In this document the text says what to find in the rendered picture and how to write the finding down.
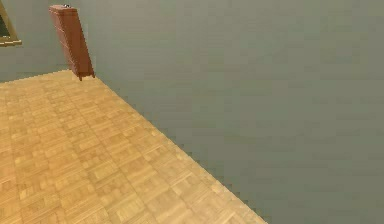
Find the reddish brown chest of drawers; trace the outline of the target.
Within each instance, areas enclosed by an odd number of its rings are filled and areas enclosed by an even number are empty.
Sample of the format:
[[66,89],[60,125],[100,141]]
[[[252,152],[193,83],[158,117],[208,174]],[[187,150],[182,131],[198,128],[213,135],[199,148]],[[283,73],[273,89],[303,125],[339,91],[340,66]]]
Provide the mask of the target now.
[[95,77],[78,10],[52,5],[48,8],[70,70],[82,80]]

